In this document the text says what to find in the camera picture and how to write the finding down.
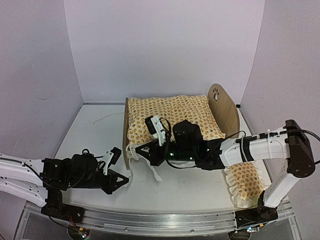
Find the wooden pet bed frame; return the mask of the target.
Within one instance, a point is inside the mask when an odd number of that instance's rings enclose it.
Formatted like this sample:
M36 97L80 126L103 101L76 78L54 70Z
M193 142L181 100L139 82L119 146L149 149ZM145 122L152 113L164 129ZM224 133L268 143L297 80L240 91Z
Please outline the wooden pet bed frame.
M220 130L227 136L234 134L240 130L240 118L236 104L224 90L224 88L215 83L209 88L208 94L208 106L213 114L214 119ZM130 170L130 160L133 159L133 155L127 150L127 146L130 144L128 138L129 131L129 98L125 99L124 108L124 122L123 122L123 137L122 148L125 167Z

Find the duck print ruffled cushion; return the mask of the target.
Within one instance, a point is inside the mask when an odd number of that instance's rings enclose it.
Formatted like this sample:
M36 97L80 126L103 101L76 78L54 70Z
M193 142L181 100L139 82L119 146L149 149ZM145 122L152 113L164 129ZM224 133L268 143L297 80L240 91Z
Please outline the duck print ruffled cushion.
M152 141L145 119L158 116L166 128L184 120L200 128L204 140L224 138L226 134L218 126L205 95L128 99L128 130L126 149Z

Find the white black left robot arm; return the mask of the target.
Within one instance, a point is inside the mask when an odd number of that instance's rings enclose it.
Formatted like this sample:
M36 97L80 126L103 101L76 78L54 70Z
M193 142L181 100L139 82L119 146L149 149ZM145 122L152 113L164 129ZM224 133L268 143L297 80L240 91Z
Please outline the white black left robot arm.
M103 156L88 149L71 158L25 159L5 154L0 156L0 189L41 207L47 216L61 219L82 215L83 209L63 203L63 191L100 189L111 195L129 183L129 178L110 167L122 151L114 147Z

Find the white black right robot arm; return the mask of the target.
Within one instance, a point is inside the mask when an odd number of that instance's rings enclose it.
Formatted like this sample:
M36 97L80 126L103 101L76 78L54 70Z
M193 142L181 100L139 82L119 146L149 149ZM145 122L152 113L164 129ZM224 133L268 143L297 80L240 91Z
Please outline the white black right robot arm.
M135 153L148 160L151 166L163 162L194 162L196 168L212 171L230 168L245 180L245 167L256 160L284 159L284 165L271 185L258 194L257 206L235 213L238 227L264 224L278 218L277 208L291 188L316 169L309 136L294 120L274 131L239 137L233 133L226 138L204 140L197 124L187 120L164 126L161 119L145 119L151 142L136 147Z

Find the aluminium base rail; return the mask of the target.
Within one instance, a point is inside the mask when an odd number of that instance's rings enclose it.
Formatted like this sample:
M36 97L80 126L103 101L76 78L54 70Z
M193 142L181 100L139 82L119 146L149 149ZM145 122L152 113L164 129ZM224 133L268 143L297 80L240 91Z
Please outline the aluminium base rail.
M300 240L301 234L288 199L277 208L277 219L267 224L242 224L235 210L191 213L128 212L86 207L78 214L88 239L232 239ZM19 219L16 240L73 240L80 235L66 229L67 221L49 219L41 208L27 203Z

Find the small duck print pillow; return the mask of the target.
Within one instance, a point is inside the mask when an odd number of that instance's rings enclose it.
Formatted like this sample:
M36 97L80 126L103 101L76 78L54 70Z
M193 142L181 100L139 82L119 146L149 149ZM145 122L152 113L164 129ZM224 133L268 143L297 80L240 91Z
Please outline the small duck print pillow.
M238 209L255 208L265 190L262 172L256 164L237 163L224 169L231 201Z

